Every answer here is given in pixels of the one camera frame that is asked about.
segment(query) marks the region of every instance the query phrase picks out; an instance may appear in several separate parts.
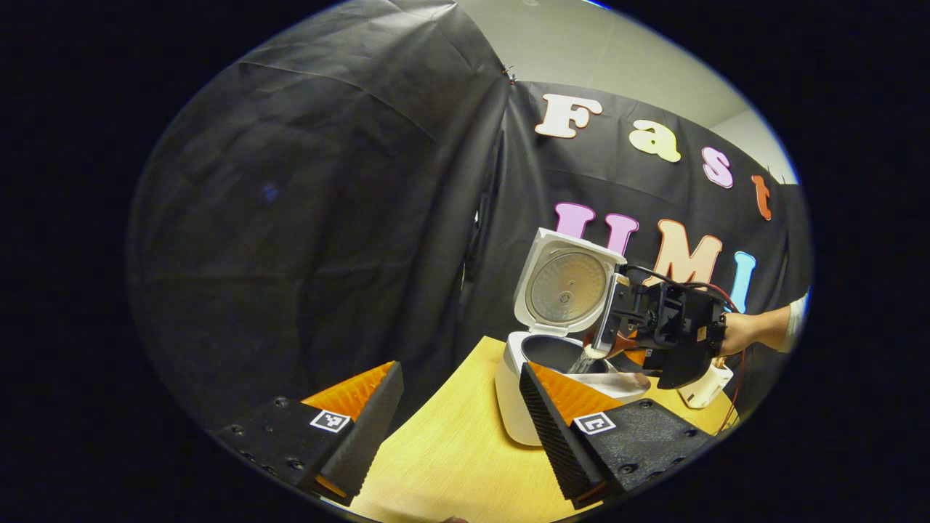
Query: black curtain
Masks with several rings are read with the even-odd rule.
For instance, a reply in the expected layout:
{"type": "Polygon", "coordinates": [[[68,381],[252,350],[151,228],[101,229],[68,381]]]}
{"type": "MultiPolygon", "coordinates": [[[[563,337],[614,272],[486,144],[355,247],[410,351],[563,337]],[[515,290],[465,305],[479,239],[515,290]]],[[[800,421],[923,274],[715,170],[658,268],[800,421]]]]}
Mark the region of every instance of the black curtain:
{"type": "MultiPolygon", "coordinates": [[[[309,396],[396,359],[396,428],[482,336],[523,328],[513,290],[561,202],[595,210],[585,238],[600,245],[606,214],[637,220],[626,257],[649,268],[661,219],[684,224],[691,248],[720,238],[712,283],[726,290],[734,252],[749,252],[749,313],[804,294],[812,259],[796,187],[680,116],[512,84],[504,68],[452,2],[355,0],[257,47],[183,109],[139,185],[128,280],[153,363],[198,422],[213,430],[269,397],[309,396]],[[604,111],[574,139],[544,137],[534,127],[547,93],[604,111]],[[636,150],[637,119],[670,128],[682,159],[636,150]],[[731,189],[707,180],[705,146],[729,158],[731,189]],[[771,192],[771,221],[751,175],[771,192]]],[[[774,380],[773,368],[747,382],[774,380]]],[[[740,393],[746,409],[752,394],[740,393]]]]}

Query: orange letter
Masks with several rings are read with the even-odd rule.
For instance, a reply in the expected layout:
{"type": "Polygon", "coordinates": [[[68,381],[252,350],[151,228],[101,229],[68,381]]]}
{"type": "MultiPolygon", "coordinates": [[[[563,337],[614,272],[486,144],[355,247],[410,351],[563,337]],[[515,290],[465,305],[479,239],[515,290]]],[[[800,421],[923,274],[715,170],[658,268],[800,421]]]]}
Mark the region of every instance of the orange letter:
{"type": "Polygon", "coordinates": [[[759,175],[752,177],[752,183],[756,186],[756,204],[759,206],[759,212],[766,220],[772,219],[772,211],[768,208],[768,187],[765,187],[765,180],[759,175]]]}
{"type": "MultiPolygon", "coordinates": [[[[674,220],[659,220],[658,229],[662,232],[662,247],[658,251],[654,270],[679,283],[710,282],[713,265],[717,262],[717,255],[724,249],[724,243],[706,235],[697,244],[694,254],[691,254],[684,225],[674,220]]],[[[643,285],[654,285],[659,281],[659,278],[650,276],[643,285]]]]}

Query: pink letter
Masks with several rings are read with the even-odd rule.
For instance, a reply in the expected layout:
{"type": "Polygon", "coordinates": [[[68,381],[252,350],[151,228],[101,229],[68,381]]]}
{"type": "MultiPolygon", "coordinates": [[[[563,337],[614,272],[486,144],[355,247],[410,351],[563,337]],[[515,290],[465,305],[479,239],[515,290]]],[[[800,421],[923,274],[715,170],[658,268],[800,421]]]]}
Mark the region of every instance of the pink letter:
{"type": "Polygon", "coordinates": [[[729,189],[733,187],[733,175],[730,173],[730,160],[726,156],[711,147],[701,149],[701,156],[704,156],[704,174],[707,179],[717,185],[729,189]]]}
{"type": "Polygon", "coordinates": [[[559,224],[556,233],[574,236],[581,239],[584,235],[584,226],[594,219],[594,211],[578,204],[563,203],[555,206],[555,214],[559,215],[559,224]]]}
{"type": "Polygon", "coordinates": [[[639,230],[639,222],[622,214],[608,214],[604,221],[610,225],[610,240],[607,241],[607,248],[624,256],[630,235],[639,230]]]}

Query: black cable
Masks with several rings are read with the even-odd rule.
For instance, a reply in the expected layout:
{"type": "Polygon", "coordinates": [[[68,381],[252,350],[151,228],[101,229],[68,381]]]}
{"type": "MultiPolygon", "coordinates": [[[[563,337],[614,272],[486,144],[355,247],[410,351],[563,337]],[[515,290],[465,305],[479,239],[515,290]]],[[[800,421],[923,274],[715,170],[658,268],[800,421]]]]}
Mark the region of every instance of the black cable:
{"type": "Polygon", "coordinates": [[[714,289],[713,287],[711,287],[711,285],[708,284],[708,283],[697,282],[697,281],[691,281],[691,282],[685,282],[685,283],[678,283],[677,281],[675,281],[675,280],[669,278],[668,276],[665,276],[665,275],[663,275],[663,274],[657,273],[656,271],[651,271],[651,270],[649,270],[649,269],[646,269],[645,267],[640,267],[639,265],[630,265],[630,264],[628,264],[628,263],[627,263],[627,264],[624,264],[624,265],[620,265],[620,266],[618,267],[618,269],[624,269],[624,268],[626,268],[626,269],[636,269],[637,271],[640,271],[640,272],[642,272],[642,273],[646,273],[646,274],[648,274],[648,275],[655,276],[656,278],[658,278],[658,279],[660,279],[660,280],[662,280],[662,281],[668,283],[669,285],[671,285],[671,286],[673,286],[673,287],[677,287],[677,288],[683,289],[683,290],[685,290],[685,291],[703,292],[703,293],[705,293],[705,294],[711,294],[710,292],[708,292],[708,291],[706,291],[706,290],[697,290],[696,288],[692,288],[692,287],[706,287],[706,288],[708,288],[708,289],[712,289],[712,290],[714,290],[714,293],[713,293],[713,294],[714,294],[717,298],[722,299],[722,300],[727,304],[727,306],[729,306],[730,308],[733,308],[733,307],[734,307],[733,303],[730,301],[729,296],[726,296],[726,295],[723,294],[721,291],[718,292],[716,289],[714,289]]]}
{"type": "Polygon", "coordinates": [[[672,286],[674,286],[674,287],[682,287],[682,288],[684,287],[684,285],[678,283],[677,281],[675,281],[675,280],[669,278],[669,277],[666,276],[666,275],[661,275],[661,274],[657,273],[656,271],[650,271],[649,269],[646,269],[645,267],[640,267],[639,265],[630,265],[630,264],[627,263],[627,264],[625,264],[625,265],[620,265],[619,268],[620,268],[620,269],[624,269],[624,268],[626,268],[626,269],[636,269],[637,271],[640,271],[640,272],[642,272],[642,273],[646,273],[646,274],[648,274],[648,275],[653,275],[653,276],[655,276],[656,278],[658,278],[658,279],[660,279],[660,280],[662,280],[662,281],[664,281],[664,282],[666,282],[666,283],[668,283],[668,284],[670,284],[670,285],[672,285],[672,286]]]}
{"type": "Polygon", "coordinates": [[[715,288],[711,284],[699,282],[699,281],[689,281],[689,282],[683,283],[682,285],[687,288],[691,288],[690,290],[694,290],[696,292],[705,292],[708,294],[714,294],[717,296],[717,298],[720,298],[721,300],[723,300],[727,304],[728,307],[730,308],[735,307],[732,300],[730,300],[729,296],[727,296],[726,294],[724,294],[722,290],[715,288]],[[692,288],[692,287],[706,287],[708,290],[697,290],[696,288],[692,288]]]}

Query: foam letter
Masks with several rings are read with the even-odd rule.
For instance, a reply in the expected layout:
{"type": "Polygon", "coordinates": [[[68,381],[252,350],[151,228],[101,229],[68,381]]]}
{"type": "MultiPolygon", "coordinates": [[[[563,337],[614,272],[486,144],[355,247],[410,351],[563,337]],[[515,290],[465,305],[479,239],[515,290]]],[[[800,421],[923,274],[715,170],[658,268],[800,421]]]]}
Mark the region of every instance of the foam letter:
{"type": "Polygon", "coordinates": [[[555,214],[559,215],[559,224],[556,225],[555,232],[578,239],[584,235],[584,226],[595,216],[590,208],[567,203],[555,206],[555,214]]]}
{"type": "Polygon", "coordinates": [[[624,256],[630,235],[639,230],[639,222],[622,214],[608,214],[604,221],[610,226],[610,239],[607,248],[624,256]]]}
{"type": "Polygon", "coordinates": [[[740,313],[746,312],[746,295],[750,290],[750,279],[752,279],[752,270],[755,269],[755,258],[750,254],[739,251],[733,255],[737,261],[737,277],[733,282],[733,290],[730,291],[730,300],[737,307],[740,313]]]}
{"type": "MultiPolygon", "coordinates": [[[[724,249],[724,243],[714,236],[706,235],[697,244],[694,254],[691,254],[684,225],[674,220],[659,220],[658,229],[662,232],[662,247],[658,251],[654,270],[679,283],[710,282],[713,266],[717,262],[717,255],[724,249]]],[[[659,281],[659,278],[650,276],[643,285],[654,285],[659,281]]]]}
{"type": "Polygon", "coordinates": [[[659,158],[672,163],[682,159],[678,153],[678,141],[671,129],[649,120],[636,120],[633,126],[639,130],[630,133],[633,147],[649,154],[658,154],[659,158]]]}
{"type": "Polygon", "coordinates": [[[546,115],[543,117],[542,123],[536,126],[536,132],[557,138],[575,138],[577,133],[568,126],[569,120],[574,120],[575,125],[581,129],[588,125],[588,120],[591,117],[588,111],[600,114],[604,110],[597,100],[559,94],[543,95],[542,99],[547,101],[549,105],[546,106],[546,115]],[[575,105],[578,108],[573,111],[572,107],[575,105]]]}
{"type": "Polygon", "coordinates": [[[765,187],[765,180],[759,175],[752,177],[752,183],[756,186],[756,205],[759,206],[759,213],[766,220],[772,219],[772,211],[768,208],[768,187],[765,187]]]}
{"type": "Polygon", "coordinates": [[[711,147],[701,149],[700,154],[704,156],[704,174],[707,179],[725,189],[733,187],[733,175],[728,169],[730,160],[726,155],[711,147]]]}

